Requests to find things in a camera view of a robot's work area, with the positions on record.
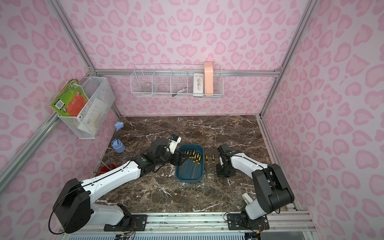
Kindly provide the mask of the teal plastic storage box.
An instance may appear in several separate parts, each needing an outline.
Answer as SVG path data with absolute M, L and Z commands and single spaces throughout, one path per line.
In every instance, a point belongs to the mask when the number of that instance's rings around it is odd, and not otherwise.
M 183 154 L 183 164 L 175 170 L 182 183 L 199 183 L 204 176 L 204 148 L 198 144 L 184 144 L 178 149 Z

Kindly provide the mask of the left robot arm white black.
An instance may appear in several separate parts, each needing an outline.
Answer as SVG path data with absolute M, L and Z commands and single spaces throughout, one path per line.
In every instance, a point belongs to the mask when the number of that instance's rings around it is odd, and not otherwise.
M 66 182 L 53 205 L 52 215 L 61 223 L 64 233 L 72 234 L 89 225 L 104 225 L 107 232 L 130 232 L 136 227 L 132 214 L 123 204 L 104 206 L 96 204 L 105 194 L 166 164 L 180 166 L 185 157 L 177 150 L 181 137 L 171 135 L 159 138 L 149 149 L 132 157 L 120 167 L 99 176 Z

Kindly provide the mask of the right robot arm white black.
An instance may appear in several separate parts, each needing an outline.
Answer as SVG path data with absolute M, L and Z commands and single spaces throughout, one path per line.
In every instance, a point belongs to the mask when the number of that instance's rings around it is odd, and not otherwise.
M 294 193 L 279 165 L 257 162 L 227 144 L 219 146 L 218 152 L 218 177 L 233 177 L 239 170 L 253 180 L 256 198 L 244 207 L 245 219 L 256 220 L 295 201 Z

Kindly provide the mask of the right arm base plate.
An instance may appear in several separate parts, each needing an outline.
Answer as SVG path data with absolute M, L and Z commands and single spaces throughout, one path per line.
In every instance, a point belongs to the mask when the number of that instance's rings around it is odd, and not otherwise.
M 255 232 L 262 232 L 270 229 L 267 216 L 261 216 L 251 220 L 245 213 L 225 213 L 224 220 L 227 222 L 229 230 L 252 230 Z

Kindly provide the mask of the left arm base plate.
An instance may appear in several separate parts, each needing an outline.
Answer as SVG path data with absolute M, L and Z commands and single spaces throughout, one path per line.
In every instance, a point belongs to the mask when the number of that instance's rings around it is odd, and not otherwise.
M 131 232 L 145 231 L 148 215 L 130 215 L 124 216 L 116 225 L 105 225 L 104 232 Z

